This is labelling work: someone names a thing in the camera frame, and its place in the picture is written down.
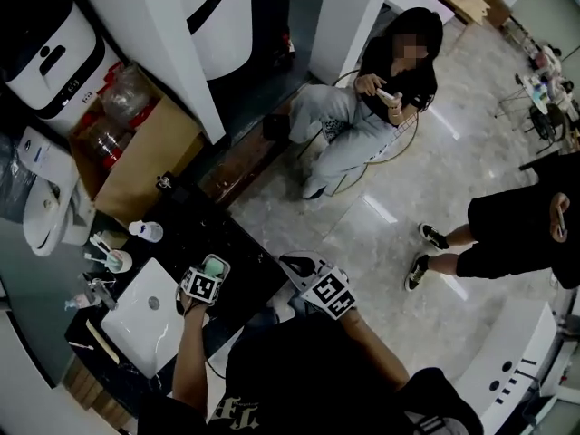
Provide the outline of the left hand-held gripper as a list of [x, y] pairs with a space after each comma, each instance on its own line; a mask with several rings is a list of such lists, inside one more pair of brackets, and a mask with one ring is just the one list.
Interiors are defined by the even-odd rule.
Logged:
[[207, 305], [213, 305], [218, 300], [219, 291], [224, 279], [206, 275], [194, 267], [190, 267], [180, 281], [181, 290], [189, 297]]

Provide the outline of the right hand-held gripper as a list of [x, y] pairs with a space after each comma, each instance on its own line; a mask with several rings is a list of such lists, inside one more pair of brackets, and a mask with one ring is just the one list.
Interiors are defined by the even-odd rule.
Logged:
[[[306, 288], [306, 276], [318, 275], [330, 266], [328, 261], [314, 251], [295, 251], [281, 255], [278, 263], [296, 288]], [[356, 305], [348, 277], [338, 267], [319, 275], [300, 297], [332, 319], [340, 319]]]

